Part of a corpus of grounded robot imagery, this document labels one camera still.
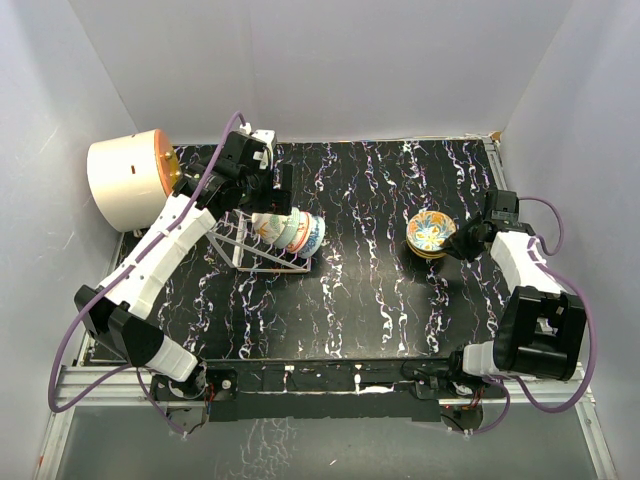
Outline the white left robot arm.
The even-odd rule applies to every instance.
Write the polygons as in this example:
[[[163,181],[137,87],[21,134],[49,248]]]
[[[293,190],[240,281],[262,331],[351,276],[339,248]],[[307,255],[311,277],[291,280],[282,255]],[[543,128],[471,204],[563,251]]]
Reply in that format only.
[[[227,134],[208,161],[186,168],[137,246],[96,288],[82,286],[74,301],[97,344],[133,367],[169,379],[186,399],[206,387],[204,364],[195,354],[147,322],[173,272],[216,222],[233,210],[287,214],[292,169],[274,184],[276,134],[241,127]]]

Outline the green sprig pattern bowl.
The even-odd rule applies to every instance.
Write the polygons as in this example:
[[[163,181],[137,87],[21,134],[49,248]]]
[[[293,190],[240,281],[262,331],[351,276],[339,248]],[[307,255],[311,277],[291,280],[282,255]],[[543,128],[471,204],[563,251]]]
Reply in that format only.
[[[267,213],[253,213],[251,216],[252,229],[264,242],[274,245],[274,242],[284,230],[287,217]]]

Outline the yellow sun pattern bowl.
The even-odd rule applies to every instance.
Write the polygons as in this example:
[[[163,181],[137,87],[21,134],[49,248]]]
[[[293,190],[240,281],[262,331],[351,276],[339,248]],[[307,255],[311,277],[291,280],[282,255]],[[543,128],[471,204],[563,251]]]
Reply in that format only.
[[[441,259],[446,257],[446,253],[428,253],[428,252],[423,252],[423,251],[415,251],[412,250],[412,252],[417,255],[418,257],[422,258],[422,259],[426,259],[426,260],[436,260],[436,259]]]

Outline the orange leaf pattern bowl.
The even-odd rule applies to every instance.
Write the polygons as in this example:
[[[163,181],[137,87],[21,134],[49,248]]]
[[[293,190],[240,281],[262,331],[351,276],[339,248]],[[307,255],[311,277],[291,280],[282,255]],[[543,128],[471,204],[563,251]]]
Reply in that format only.
[[[423,250],[423,249],[420,249],[420,248],[418,248],[418,247],[414,246],[411,242],[407,242],[407,246],[409,247],[409,249],[410,249],[411,251],[412,251],[412,250],[415,250],[415,251],[423,251],[423,252],[428,252],[428,253],[440,253],[440,252],[442,252],[442,253],[446,253],[446,252],[445,252],[445,251],[443,251],[443,250],[436,250],[436,251]]]

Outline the white wire dish rack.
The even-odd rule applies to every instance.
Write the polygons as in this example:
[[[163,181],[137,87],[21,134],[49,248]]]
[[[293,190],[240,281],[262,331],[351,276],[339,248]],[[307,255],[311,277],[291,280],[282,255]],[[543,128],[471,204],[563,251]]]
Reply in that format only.
[[[226,213],[206,234],[215,252],[230,268],[242,273],[306,274],[311,260],[288,254],[261,240],[251,217],[240,210]]]

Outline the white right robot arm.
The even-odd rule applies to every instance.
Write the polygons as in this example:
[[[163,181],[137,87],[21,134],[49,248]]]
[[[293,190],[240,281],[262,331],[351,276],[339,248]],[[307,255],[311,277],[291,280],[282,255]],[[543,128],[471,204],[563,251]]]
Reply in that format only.
[[[444,252],[472,262],[487,252],[510,292],[492,340],[469,344],[452,356],[447,388],[466,397],[483,376],[524,374],[568,380],[575,372],[587,315],[582,300],[548,272],[542,241],[519,220],[520,199],[506,190],[485,194],[484,207],[444,241]]]

